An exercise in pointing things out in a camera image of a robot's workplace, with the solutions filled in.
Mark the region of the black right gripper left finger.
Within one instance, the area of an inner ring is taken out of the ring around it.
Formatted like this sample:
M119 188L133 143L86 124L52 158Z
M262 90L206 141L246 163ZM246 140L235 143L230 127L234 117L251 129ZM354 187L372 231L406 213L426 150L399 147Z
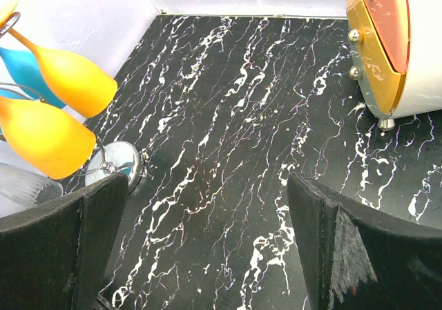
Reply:
M1 308L92 309L127 198L114 173L1 218Z

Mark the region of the clear wine glass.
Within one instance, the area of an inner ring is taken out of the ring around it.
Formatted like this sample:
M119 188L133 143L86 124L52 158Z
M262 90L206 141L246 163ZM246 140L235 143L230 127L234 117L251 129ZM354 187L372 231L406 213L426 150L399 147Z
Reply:
M10 200L26 208L61 197L64 193L59 182L1 163L1 199Z

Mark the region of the yellow wine glass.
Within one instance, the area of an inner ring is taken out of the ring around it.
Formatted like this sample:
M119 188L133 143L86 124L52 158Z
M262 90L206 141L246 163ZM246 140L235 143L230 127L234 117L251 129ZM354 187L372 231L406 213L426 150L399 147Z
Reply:
M54 180L79 170L96 145L83 124L39 101L2 97L1 131L18 156Z
M38 46L14 30L18 1L1 7L1 34L8 32L35 56L49 89L82 117L100 114L113 100L117 82L89 59L67 50Z

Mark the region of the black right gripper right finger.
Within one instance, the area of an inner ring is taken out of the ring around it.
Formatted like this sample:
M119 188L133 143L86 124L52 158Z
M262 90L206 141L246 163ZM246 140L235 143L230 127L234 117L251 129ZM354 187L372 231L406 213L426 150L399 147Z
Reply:
M312 309L440 309L441 231L372 209L305 175L287 184Z

